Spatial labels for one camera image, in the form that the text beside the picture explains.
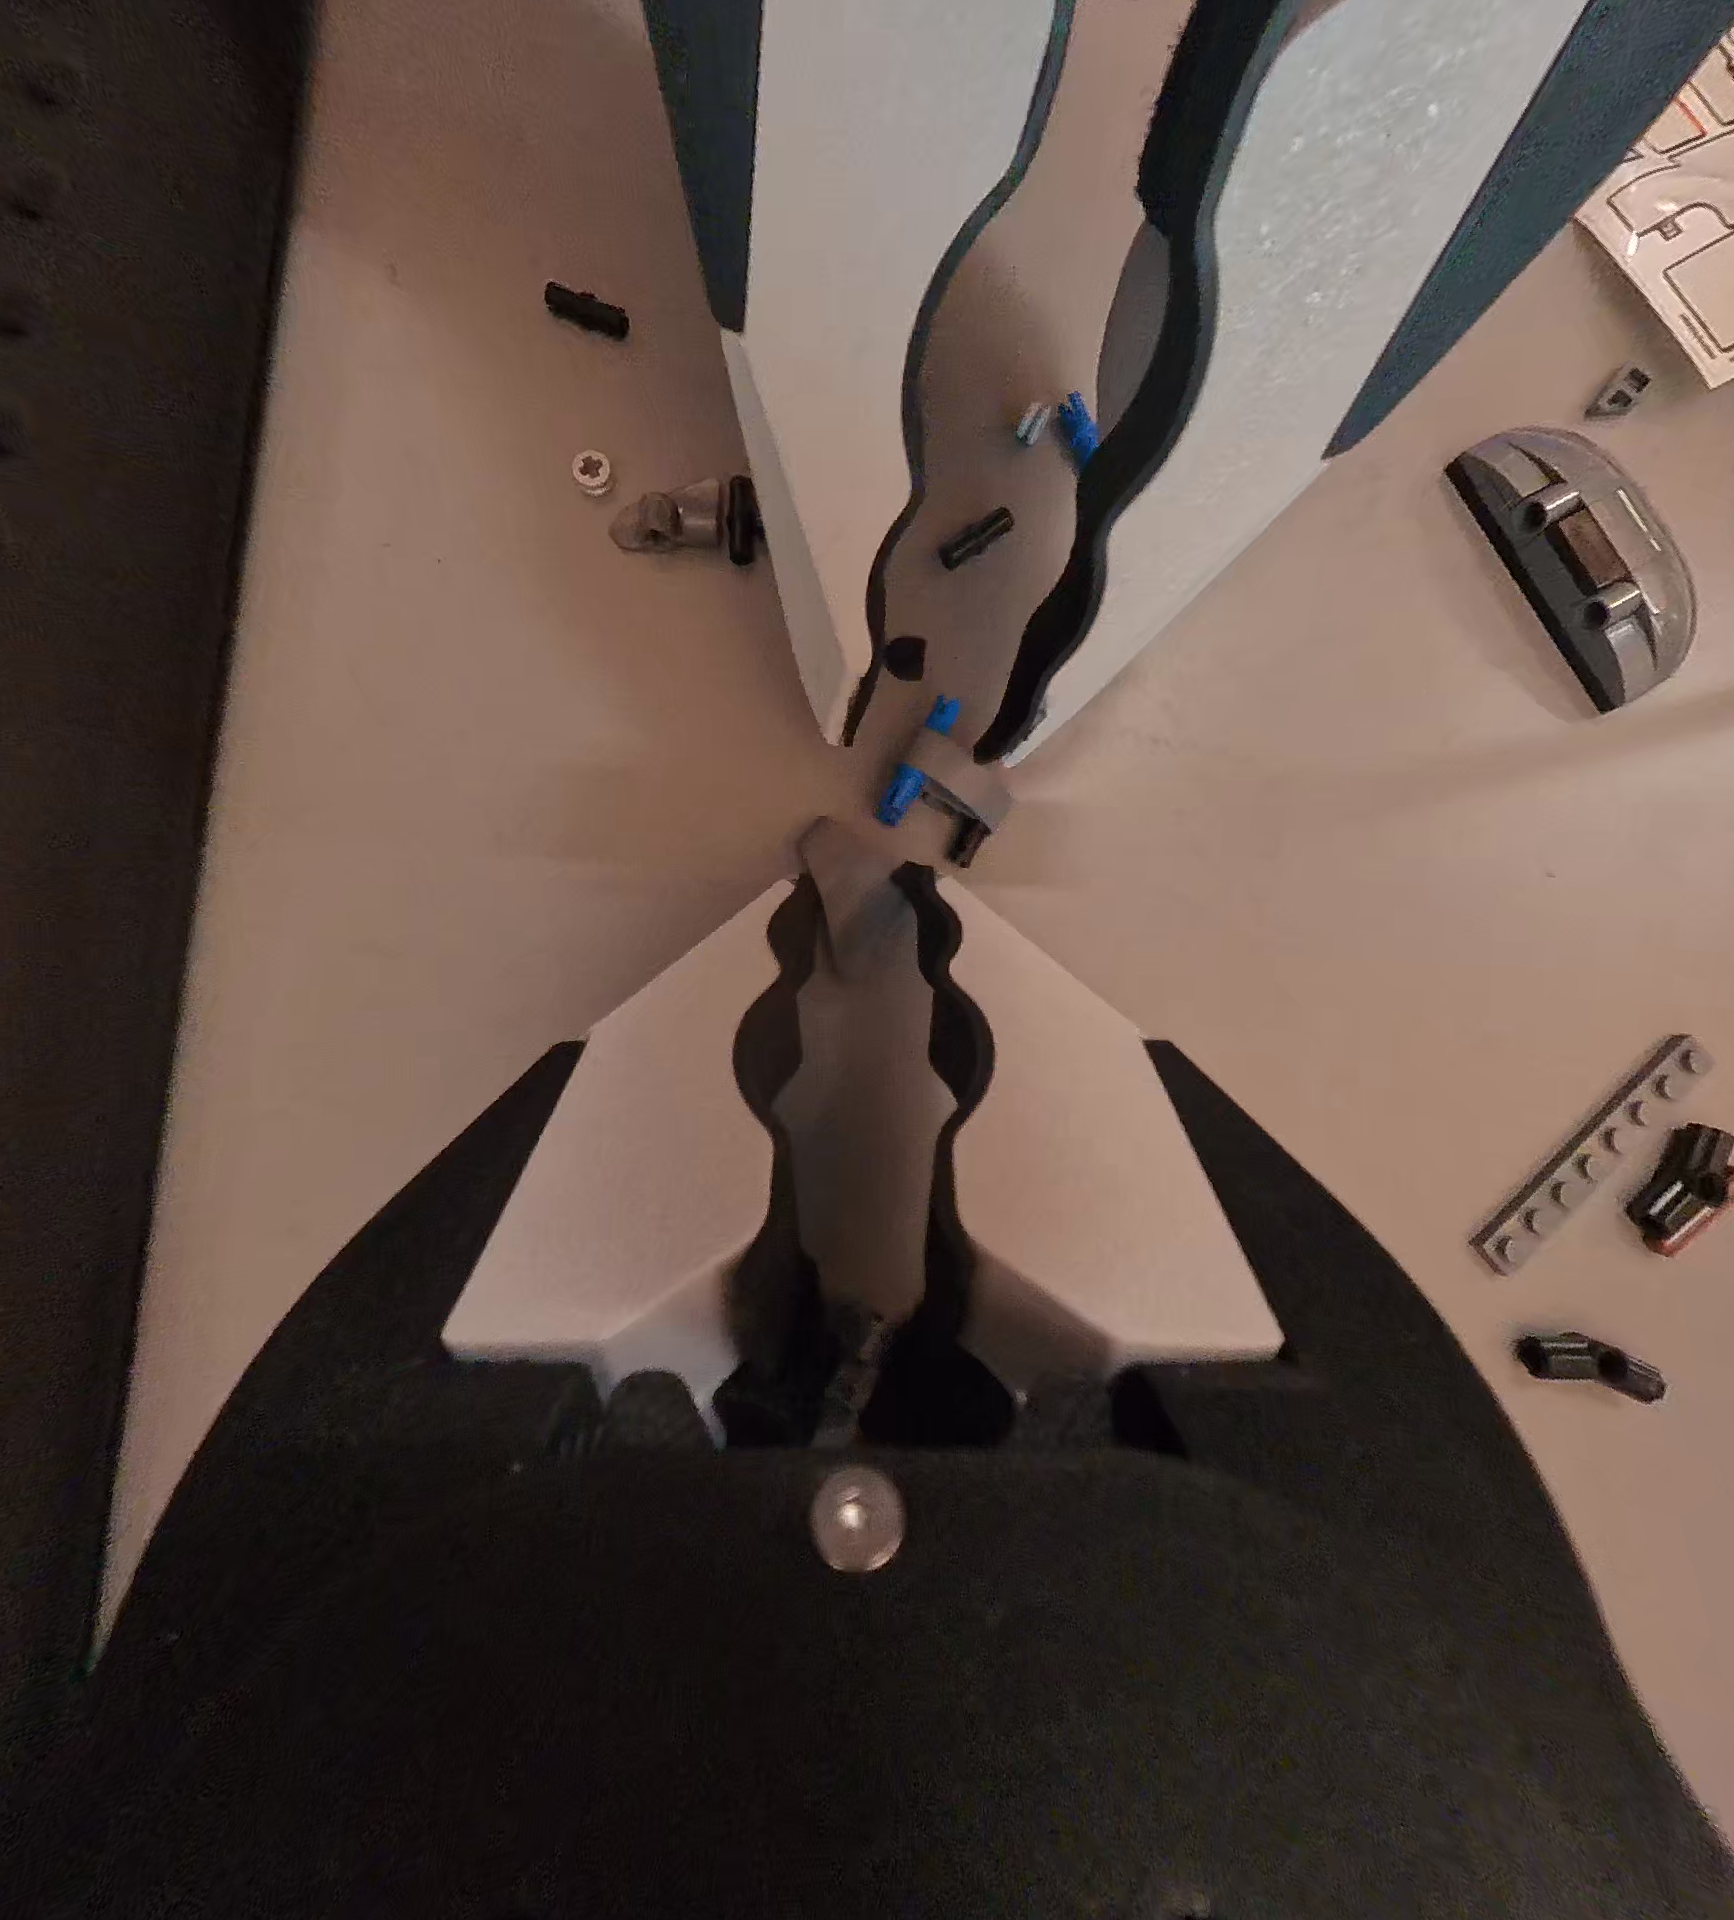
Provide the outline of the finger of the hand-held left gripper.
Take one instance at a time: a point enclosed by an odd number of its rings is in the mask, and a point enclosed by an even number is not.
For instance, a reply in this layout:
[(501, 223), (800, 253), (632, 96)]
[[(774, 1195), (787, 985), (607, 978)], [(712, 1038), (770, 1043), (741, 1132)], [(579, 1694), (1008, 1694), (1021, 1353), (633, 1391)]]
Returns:
[(976, 757), (1040, 747), (1311, 485), (1566, 36), (1566, 4), (1354, 2), (1251, 49), (1201, 179), (1142, 187), (1151, 348)]
[(831, 745), (873, 697), (888, 558), (927, 489), (929, 326), (1040, 144), (1071, 15), (760, 7), (746, 301), (720, 346), (791, 657)]

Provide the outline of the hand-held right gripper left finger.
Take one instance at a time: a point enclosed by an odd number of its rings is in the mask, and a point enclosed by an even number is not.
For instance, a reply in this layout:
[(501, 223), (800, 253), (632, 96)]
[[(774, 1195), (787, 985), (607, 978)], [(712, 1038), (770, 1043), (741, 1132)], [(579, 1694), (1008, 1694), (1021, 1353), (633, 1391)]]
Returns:
[(676, 1377), (727, 1436), (828, 1385), (784, 1091), (823, 909), (779, 880), (597, 1019), (450, 1308), (462, 1361)]

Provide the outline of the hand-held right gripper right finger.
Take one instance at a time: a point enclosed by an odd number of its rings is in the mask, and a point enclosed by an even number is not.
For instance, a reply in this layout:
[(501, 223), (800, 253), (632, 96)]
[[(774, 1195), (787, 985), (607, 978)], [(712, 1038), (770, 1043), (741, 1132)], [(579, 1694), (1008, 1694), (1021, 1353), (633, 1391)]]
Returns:
[(1279, 1359), (1269, 1306), (1142, 1029), (949, 876), (901, 863), (949, 1095), (922, 1291), (866, 1398), (873, 1443), (1000, 1443), (1052, 1391)]

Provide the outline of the grey liftarm with blue pins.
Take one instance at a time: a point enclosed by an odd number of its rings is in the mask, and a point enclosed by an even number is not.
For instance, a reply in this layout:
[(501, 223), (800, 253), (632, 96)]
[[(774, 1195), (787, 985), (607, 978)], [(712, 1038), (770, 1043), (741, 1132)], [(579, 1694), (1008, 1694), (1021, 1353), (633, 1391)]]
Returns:
[(948, 862), (965, 872), (978, 852), (1003, 827), (1014, 794), (1001, 772), (976, 759), (955, 738), (959, 702), (945, 694), (932, 697), (927, 712), (894, 770), (882, 783), (872, 820), (882, 827), (897, 827), (915, 806), (929, 806), (949, 818)]

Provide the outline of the transparent lego canopy piece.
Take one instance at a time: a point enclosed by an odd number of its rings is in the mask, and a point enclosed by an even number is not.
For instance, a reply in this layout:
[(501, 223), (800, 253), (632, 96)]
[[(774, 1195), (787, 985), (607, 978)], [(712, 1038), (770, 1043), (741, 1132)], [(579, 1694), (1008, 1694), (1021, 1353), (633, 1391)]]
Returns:
[(1696, 581), (1639, 481), (1595, 440), (1524, 426), (1444, 468), (1591, 705), (1662, 688), (1696, 639)]

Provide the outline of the long grey studded plate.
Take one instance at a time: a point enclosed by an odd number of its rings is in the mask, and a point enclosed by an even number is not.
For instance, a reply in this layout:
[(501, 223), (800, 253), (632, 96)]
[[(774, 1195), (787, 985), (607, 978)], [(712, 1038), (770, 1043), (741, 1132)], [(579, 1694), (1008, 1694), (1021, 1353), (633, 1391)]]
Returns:
[(1512, 1277), (1612, 1179), (1636, 1169), (1643, 1150), (1688, 1116), (1688, 1102), (1715, 1069), (1693, 1033), (1656, 1041), (1558, 1145), (1536, 1161), (1469, 1234), (1481, 1265)]

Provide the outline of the black angled connector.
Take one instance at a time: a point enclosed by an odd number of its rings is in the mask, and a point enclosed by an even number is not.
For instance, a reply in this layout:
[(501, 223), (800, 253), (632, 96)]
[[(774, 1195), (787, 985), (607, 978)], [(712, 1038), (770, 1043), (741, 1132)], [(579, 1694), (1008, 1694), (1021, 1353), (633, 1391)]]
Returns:
[(1591, 1384), (1643, 1406), (1660, 1403), (1669, 1390), (1651, 1361), (1586, 1332), (1525, 1332), (1512, 1356), (1532, 1379)]

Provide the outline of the black axle connector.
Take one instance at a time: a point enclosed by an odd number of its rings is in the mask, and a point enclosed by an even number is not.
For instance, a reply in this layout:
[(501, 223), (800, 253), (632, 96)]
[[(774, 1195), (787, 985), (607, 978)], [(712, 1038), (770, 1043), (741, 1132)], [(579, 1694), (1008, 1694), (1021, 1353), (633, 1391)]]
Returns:
[(1734, 1166), (1734, 1134), (1705, 1121), (1684, 1121), (1672, 1129), (1660, 1161), (1647, 1182), (1625, 1202), (1625, 1218), (1643, 1235), (1650, 1216), (1678, 1183), (1699, 1191)]

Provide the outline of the brown axle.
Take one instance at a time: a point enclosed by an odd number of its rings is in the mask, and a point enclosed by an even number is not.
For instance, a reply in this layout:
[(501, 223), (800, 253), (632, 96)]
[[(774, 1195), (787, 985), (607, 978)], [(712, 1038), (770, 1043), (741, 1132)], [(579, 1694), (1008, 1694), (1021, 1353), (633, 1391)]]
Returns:
[(1641, 1238), (1662, 1257), (1676, 1257), (1729, 1211), (1734, 1211), (1734, 1164), (1699, 1191), (1685, 1182), (1672, 1187), (1650, 1214)]

